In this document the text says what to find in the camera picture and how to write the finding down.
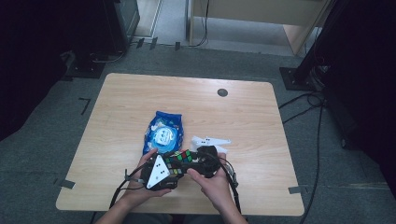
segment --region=device with cables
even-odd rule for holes
[[[196,152],[184,150],[162,155],[155,153],[146,163],[137,167],[129,175],[127,175],[127,171],[125,170],[125,180],[116,189],[110,207],[114,205],[120,191],[123,189],[123,185],[127,181],[141,183],[141,188],[149,190],[175,189],[178,180],[190,168],[196,170],[206,178],[213,177],[218,169],[222,169],[233,191],[236,207],[241,212],[238,192],[236,191],[236,187],[238,186],[236,173],[229,162],[224,160],[226,164],[223,164],[221,160],[224,159],[218,157],[218,152],[213,146],[198,147]],[[133,176],[139,170],[142,170],[140,178],[133,179]]]

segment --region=desk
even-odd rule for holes
[[[228,91],[218,96],[218,89]],[[227,160],[238,174],[244,215],[299,216],[299,193],[288,143],[270,83],[187,77],[110,74],[101,89],[62,189],[61,210],[106,211],[124,169],[132,171],[155,112],[182,114],[183,148],[191,138],[231,139]],[[188,175],[162,198],[152,198],[136,212],[217,214]]]
[[[208,0],[191,0],[190,45],[194,17],[204,17]],[[332,0],[212,0],[208,17],[284,24],[291,49],[297,54]]]

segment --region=blue plastic packaging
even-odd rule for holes
[[[183,142],[183,134],[181,114],[157,111],[146,130],[143,155],[155,147],[158,148],[159,154],[178,151]]]

